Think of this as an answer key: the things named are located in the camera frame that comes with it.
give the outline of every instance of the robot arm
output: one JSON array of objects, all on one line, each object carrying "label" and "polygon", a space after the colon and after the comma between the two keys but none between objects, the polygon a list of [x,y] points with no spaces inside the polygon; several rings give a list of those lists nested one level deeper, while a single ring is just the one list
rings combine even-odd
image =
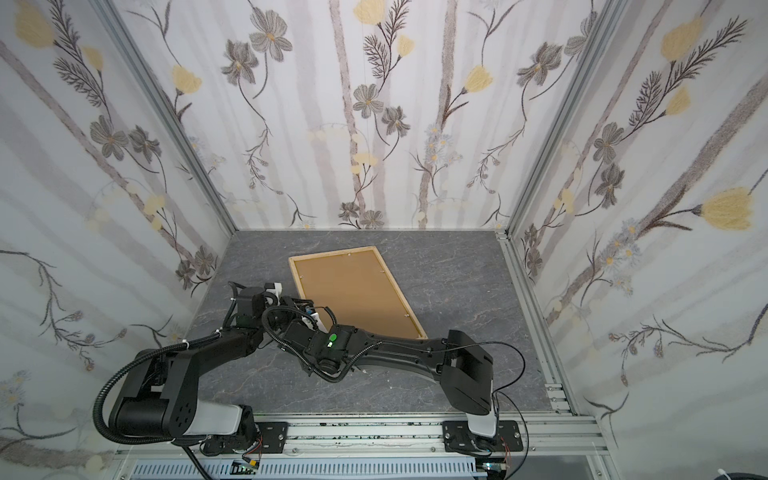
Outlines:
[{"label": "robot arm", "polygon": [[[202,443],[207,455],[250,447],[258,438],[251,408],[199,400],[198,380],[255,352],[265,333],[296,356],[305,372],[329,382],[340,382],[354,366],[385,366],[427,376],[439,382],[454,408],[467,413],[472,432],[494,436],[493,358],[463,332],[450,330],[444,339],[401,339],[339,325],[335,318],[332,328],[323,332],[311,300],[279,297],[279,284],[239,291],[235,286],[218,337],[160,355],[152,350],[139,353],[137,359],[152,358],[127,373],[109,416],[113,441],[119,436],[170,438],[177,445]],[[95,410],[94,421],[98,427]]]}]

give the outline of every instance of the wall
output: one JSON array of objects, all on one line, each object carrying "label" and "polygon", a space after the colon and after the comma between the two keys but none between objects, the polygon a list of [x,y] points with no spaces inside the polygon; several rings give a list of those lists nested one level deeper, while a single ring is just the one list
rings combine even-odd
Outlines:
[{"label": "wall", "polygon": [[3,478],[100,478],[115,445],[93,430],[97,391],[179,340],[229,238],[72,4],[0,6]]},{"label": "wall", "polygon": [[338,230],[505,225],[603,2],[115,3],[238,227]]},{"label": "wall", "polygon": [[515,231],[627,480],[768,472],[766,27],[630,2]]}]

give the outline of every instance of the gray flower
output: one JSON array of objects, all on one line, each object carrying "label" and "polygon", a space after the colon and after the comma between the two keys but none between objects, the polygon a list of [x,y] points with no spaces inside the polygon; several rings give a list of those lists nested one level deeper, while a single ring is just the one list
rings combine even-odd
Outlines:
[{"label": "gray flower", "polygon": [[536,243],[536,238],[538,236],[538,230],[536,230],[536,226],[531,223],[531,226],[525,231],[523,240],[528,245],[533,245]]},{"label": "gray flower", "polygon": [[342,202],[341,203],[341,213],[339,214],[339,218],[343,218],[345,222],[348,222],[350,217],[351,218],[357,218],[358,214],[357,212],[360,210],[360,207],[358,207],[355,202]]},{"label": "gray flower", "polygon": [[101,145],[101,154],[104,158],[114,157],[123,160],[123,149],[128,145],[128,137],[123,131],[112,131],[112,122],[104,115],[98,116],[98,122],[91,122],[91,139]]},{"label": "gray flower", "polygon": [[598,13],[596,11],[593,10],[592,12],[589,12],[589,16],[581,21],[581,35],[570,37],[565,43],[563,53],[569,57],[579,55],[581,51],[584,50],[589,34],[592,32],[592,27],[597,19]]},{"label": "gray flower", "polygon": [[221,68],[221,73],[227,76],[228,82],[237,85],[242,75],[248,83],[256,83],[256,77],[253,76],[251,68],[257,67],[259,60],[251,51],[250,45],[244,41],[232,42],[227,40],[227,50],[224,52],[224,57],[232,62],[228,67]]},{"label": "gray flower", "polygon": [[609,168],[603,170],[600,174],[600,178],[603,179],[603,183],[594,189],[595,195],[603,196],[603,208],[608,208],[611,205],[615,205],[616,195],[614,190],[621,188],[621,181],[624,179],[624,170],[619,170],[616,164],[611,164]]},{"label": "gray flower", "polygon": [[179,262],[179,267],[176,269],[176,277],[181,280],[184,285],[184,290],[192,286],[192,276],[194,275],[194,267],[189,260],[182,260]]},{"label": "gray flower", "polygon": [[594,161],[602,161],[605,164],[612,163],[616,158],[614,147],[619,144],[623,134],[624,129],[619,128],[615,121],[606,125],[603,128],[603,137],[594,141],[594,146],[597,148],[592,157]]},{"label": "gray flower", "polygon": [[366,230],[375,230],[384,226],[384,220],[382,218],[384,214],[380,210],[373,211],[368,210],[360,218],[360,225],[363,225]]},{"label": "gray flower", "polygon": [[387,107],[384,110],[384,115],[382,115],[382,122],[386,124],[386,134],[390,135],[396,129],[401,137],[405,137],[408,134],[408,130],[411,129],[410,125],[402,121],[405,117],[406,115],[402,113],[401,107]]},{"label": "gray flower", "polygon": [[371,116],[371,112],[380,114],[384,110],[384,102],[375,100],[379,96],[379,92],[376,91],[376,85],[371,84],[368,86],[360,85],[355,89],[355,103],[352,108],[355,110],[362,110],[361,114],[363,118]]},{"label": "gray flower", "polygon": [[131,130],[128,137],[131,138],[131,145],[134,148],[134,152],[137,154],[144,154],[144,157],[149,164],[152,163],[152,154],[156,154],[159,157],[160,154],[163,153],[160,149],[160,142],[157,140],[150,140],[149,134],[138,125],[136,125],[135,130]]},{"label": "gray flower", "polygon": [[534,248],[528,252],[528,257],[525,259],[525,266],[528,267],[528,270],[531,272],[531,276],[538,275],[538,269],[541,268],[543,263],[544,261],[541,259],[541,254],[538,252],[538,250]]},{"label": "gray flower", "polygon": [[205,245],[200,245],[200,249],[194,254],[194,264],[200,275],[207,275],[214,267],[214,255],[209,253]]},{"label": "gray flower", "polygon": [[531,79],[536,85],[543,85],[547,72],[560,66],[560,51],[562,45],[549,45],[546,41],[541,44],[536,53],[531,56],[533,65],[518,70],[518,85],[525,86]]},{"label": "gray flower", "polygon": [[288,25],[274,10],[267,10],[266,15],[259,8],[254,8],[250,15],[251,22],[261,30],[250,34],[250,42],[256,51],[267,51],[275,61],[283,61],[283,50],[293,50],[293,45],[283,35]]}]

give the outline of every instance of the gray marble floor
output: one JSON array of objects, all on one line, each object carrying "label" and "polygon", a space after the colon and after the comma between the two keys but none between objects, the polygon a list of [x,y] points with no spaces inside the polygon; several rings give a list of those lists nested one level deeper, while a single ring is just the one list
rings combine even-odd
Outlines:
[{"label": "gray marble floor", "polygon": [[[288,257],[375,245],[429,338],[449,329],[474,340],[517,346],[528,368],[507,391],[523,410],[549,410],[545,381],[522,316],[501,247],[491,231],[245,231],[232,239],[190,329],[189,338],[220,326],[231,292],[243,285],[282,282],[297,296]],[[488,346],[495,384],[518,374],[518,355]],[[307,377],[299,361],[275,344],[230,362],[200,379],[200,398],[247,404],[254,412],[446,412],[440,386],[407,372],[368,367],[339,384]]]}]

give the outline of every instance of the cork board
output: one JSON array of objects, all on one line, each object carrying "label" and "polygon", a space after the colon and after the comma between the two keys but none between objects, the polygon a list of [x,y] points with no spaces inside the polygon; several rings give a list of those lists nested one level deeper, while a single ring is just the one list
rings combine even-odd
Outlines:
[{"label": "cork board", "polygon": [[[377,335],[426,339],[427,335],[376,247],[290,257],[302,298],[328,306],[339,323]],[[326,328],[332,325],[319,310]]]}]

